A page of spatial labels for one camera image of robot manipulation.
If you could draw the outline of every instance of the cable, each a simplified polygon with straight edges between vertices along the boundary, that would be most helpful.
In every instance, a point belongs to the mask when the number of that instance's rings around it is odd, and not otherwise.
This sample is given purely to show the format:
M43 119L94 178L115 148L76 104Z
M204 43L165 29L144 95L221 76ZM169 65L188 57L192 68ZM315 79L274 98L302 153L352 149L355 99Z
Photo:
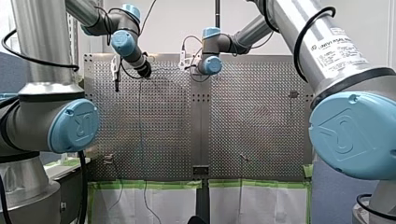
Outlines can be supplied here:
M270 34L270 36L267 38L267 40L265 40L262 44L260 44L260 45L258 45L258 46L251 47L251 48L252 48L252 49L261 48L262 46L264 46L266 43L268 43L268 42L271 40L271 38L273 37L273 35L274 35L274 31Z
M1 206L3 208L4 221L6 222L6 224L12 224L7 207L6 189L4 188L3 178L1 176L0 176L0 197L1 197Z
M113 10L118 10L118 11L125 13L132 21L134 21L134 23L137 24L137 29L139 29L139 32L137 35L140 35L141 32L140 32L140 27L138 25L140 22L134 17L134 15L131 14L131 12L124 10L122 8L119 8L119 7L113 7L108 11L108 13L111 13L111 11L113 11Z
M294 66L297 70L297 74L300 76L300 78L305 81L306 83L308 82L306 80L306 77L303 74L303 69L300 64L300 50L301 50L301 45L303 44L304 36L308 32L308 30L311 28L311 26L321 18L322 14L331 11L332 12L332 17L335 16L336 9L335 7L324 7L321 11L316 13L313 17L311 17L307 22L306 25L304 26L303 30L298 34L296 44L294 46Z
M156 2L157 2L157 0L153 0L153 1L152 1L151 7L150 7L149 10L148 10L148 15L146 16L145 21L143 21L142 31L140 32L140 34L143 33L143 30L145 29L145 26L146 26L146 22L147 22L147 20L148 20L148 18L149 18L149 14L151 13L151 10L154 8L154 5L155 5Z
M265 18L265 22L267 22L267 25L274 31L279 33L279 29L276 28L271 22L270 22L270 18L268 16L268 1L263 1L262 3L262 12L264 13L264 18Z
M238 41L236 40L235 36L234 36L234 37L232 37L231 35L226 35L226 36L230 39L230 42L231 42L232 45L233 45L233 49L235 50L235 53L231 53L231 54L232 54L234 57L238 56L238 48L237 48L236 45L235 45L235 42L237 43Z
M142 83L143 83L143 80L140 80L140 82L139 82L139 94L138 94L138 101L137 101L137 115L138 115L138 122L139 122L140 148L142 150L142 158L141 158L142 161L141 162L142 162L142 167L143 167L144 160L145 160L145 157L144 157L144 151L145 150L144 150L144 144L143 144L143 128L142 128L142 116L141 116ZM161 222L160 217L158 217L158 215L148 205L148 200L147 200L147 195L146 195L147 189L148 189L148 181L147 181L147 178L145 177L145 187L144 187L144 190L143 190L143 199L145 201L145 206L150 211L150 213L157 218L158 222L160 224L163 224Z
M382 218L384 218L384 219L396 221L396 216L392 216L392 215L388 215L388 214L384 214L384 213L375 211L375 210L371 209L370 207L364 205L364 204L361 202L361 199L362 199L362 198L370 198L371 196L372 196L371 194L361 194L361 195L359 195L359 196L356 198L356 202L358 202L358 205L360 205L361 208L363 208L364 210L368 211L369 213L372 213L372 214L374 214L374 215L376 215L376 216L378 216L378 217L382 217Z
M115 171L116 171L116 174L118 174L119 172L118 172L116 163L113 162L113 165L114 165L114 169L115 169ZM111 211L111 209L113 209L113 207L116 206L116 204L119 203L120 200L121 200L121 196L122 196L122 193L123 193L123 190L124 190L124 186L123 186L123 183L122 183L122 180L121 180L120 176L119 176L119 181L121 182L121 190L120 190L119 198L110 206L110 208L108 209L108 211Z
M192 72L191 72L191 68L192 68L192 67L196 67L196 65L192 65L192 64L194 63L196 56L198 55L199 52L201 52L201 50L202 50L202 48L198 49L198 51L192 56L191 66L188 67L189 72L190 72L190 77L191 77L191 79L192 79L193 81L195 81L195 82L206 82L206 81L211 77L210 75L207 75L207 77L206 77L204 80L197 80L197 79L195 79L195 78L193 77L193 74L192 74Z
M131 78L133 78L133 79L142 79L142 77L133 77L131 74L129 74L129 73L126 71L125 67L124 67L123 64L122 64L122 58L121 58L121 60L120 60L120 67L121 67L122 70L124 71L125 75L127 75L128 77L131 77Z
M7 98L6 100L0 101L0 109L3 109L4 107L6 107L8 105L12 105L17 100L18 100L18 96L13 96L13 97Z
M106 39L107 39L107 45L108 46L110 46L110 43L111 43L111 31L112 31L112 22L111 22L111 19L110 19L110 17L108 16L108 13L102 8L102 7L95 7L95 8L97 8L97 9L99 9L99 10L101 10L103 13L105 13L105 18L103 19L103 23L104 23L104 25L105 25L105 29L106 29L106 32L107 32L107 36L106 36Z
M79 162L81 163L81 175L82 175L82 197L81 197L81 212L79 214L79 224L85 223L85 216L87 215L88 207L88 177L87 177L87 165L85 163L85 155L83 151L78 153Z
M187 41L189 38L193 38L193 39L197 40L198 42L200 42L200 43L202 44L202 41L201 41L198 37L196 37L195 35L188 35L188 36L186 36L186 37L184 38L184 40L183 40L183 45L181 46L181 49L182 49L182 50L185 50L185 49L186 49L186 48L185 48L186 41Z
M35 58L31 58L28 56L25 56L21 53L18 53L17 51L13 50L12 48L10 48L7 45L7 41L17 33L17 30L14 29L11 32L9 32L1 41L1 45L3 46L4 49L6 49L8 52L17 55L20 58L23 58L24 60L27 60L31 63L38 63L38 64L42 64L42 65L48 65L48 66L54 66L54 67L62 67L62 68L72 68L73 71L77 72L79 69L79 66L76 64L62 64L62 63L51 63L51 62L46 62L46 61L42 61L42 60L38 60Z

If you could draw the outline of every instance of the pegboard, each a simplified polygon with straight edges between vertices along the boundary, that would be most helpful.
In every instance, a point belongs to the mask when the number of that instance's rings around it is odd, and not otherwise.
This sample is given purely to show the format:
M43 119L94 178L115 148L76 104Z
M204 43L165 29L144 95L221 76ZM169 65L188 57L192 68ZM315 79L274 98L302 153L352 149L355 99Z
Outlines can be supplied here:
M304 179L311 91L291 57L224 61L211 84L210 178Z
M101 119L91 179L191 179L190 78L176 69L174 58L159 56L151 64L150 80L122 72L120 92L115 92L113 56L85 57L86 96L98 106ZM127 71L138 77L133 69ZM113 162L105 164L109 155Z
M120 92L110 72L113 56L85 57L86 96L101 118L92 180L191 180L198 164L209 166L209 178L304 179L312 97L290 56L222 56L223 71L195 83L177 70L178 55L156 55L153 78L140 83L123 74ZM111 154L113 164L105 164Z

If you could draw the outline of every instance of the warning label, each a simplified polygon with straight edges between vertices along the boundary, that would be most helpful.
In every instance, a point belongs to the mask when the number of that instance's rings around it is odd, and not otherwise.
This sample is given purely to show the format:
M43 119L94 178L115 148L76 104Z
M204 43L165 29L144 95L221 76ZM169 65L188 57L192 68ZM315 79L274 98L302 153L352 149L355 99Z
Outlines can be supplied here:
M310 48L318 64L329 73L334 73L351 64L367 63L359 50L346 35L333 35Z

